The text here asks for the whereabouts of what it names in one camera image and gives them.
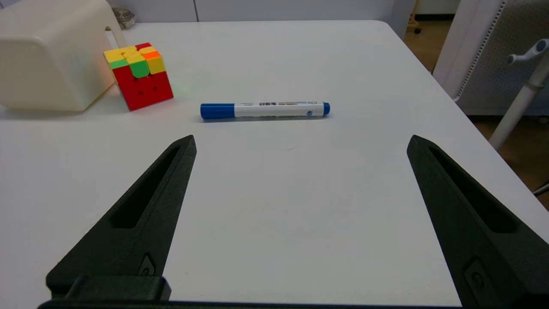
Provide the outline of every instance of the green sticker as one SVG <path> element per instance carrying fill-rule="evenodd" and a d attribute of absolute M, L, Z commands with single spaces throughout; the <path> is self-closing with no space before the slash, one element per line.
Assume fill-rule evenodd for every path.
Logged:
<path fill-rule="evenodd" d="M 136 78 L 142 78 L 149 75 L 149 66 L 145 60 L 131 63 L 130 69 L 132 70 L 133 76 Z"/>
<path fill-rule="evenodd" d="M 128 61 L 126 61 L 126 59 L 117 60 L 117 61 L 109 63 L 109 66 L 110 66 L 111 70 L 114 70 L 114 69 L 120 68 L 120 67 L 125 67 L 127 65 L 128 65 Z"/>

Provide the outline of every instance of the white wall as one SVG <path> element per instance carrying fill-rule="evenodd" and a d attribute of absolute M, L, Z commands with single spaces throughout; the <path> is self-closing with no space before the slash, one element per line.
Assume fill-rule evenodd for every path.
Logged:
<path fill-rule="evenodd" d="M 458 6 L 460 0 L 419 0 L 417 14 L 455 14 Z"/>
<path fill-rule="evenodd" d="M 0 0 L 8 6 L 19 0 Z M 430 0 L 444 2 L 458 0 Z M 404 38 L 414 0 L 107 0 L 137 15 L 137 22 L 158 23 L 245 20 L 381 20 Z"/>

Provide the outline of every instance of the rubik's cube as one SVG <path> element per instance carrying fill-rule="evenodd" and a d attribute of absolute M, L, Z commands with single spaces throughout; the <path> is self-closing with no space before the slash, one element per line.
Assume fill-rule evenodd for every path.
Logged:
<path fill-rule="evenodd" d="M 131 111 L 173 98 L 162 56 L 150 43 L 103 54 Z"/>

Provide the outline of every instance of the white plastic container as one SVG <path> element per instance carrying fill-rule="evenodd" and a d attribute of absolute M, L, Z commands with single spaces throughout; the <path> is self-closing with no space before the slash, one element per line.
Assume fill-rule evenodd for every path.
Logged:
<path fill-rule="evenodd" d="M 105 0 L 22 0 L 0 10 L 0 104 L 82 111 L 114 79 L 105 27 L 126 46 Z"/>

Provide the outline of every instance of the blue marker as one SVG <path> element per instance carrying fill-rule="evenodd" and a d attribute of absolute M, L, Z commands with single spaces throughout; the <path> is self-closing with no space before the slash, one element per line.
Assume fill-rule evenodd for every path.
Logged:
<path fill-rule="evenodd" d="M 204 119 L 235 117 L 322 117 L 330 113 L 330 103 L 310 102 L 261 102 L 241 104 L 201 104 L 200 115 Z"/>

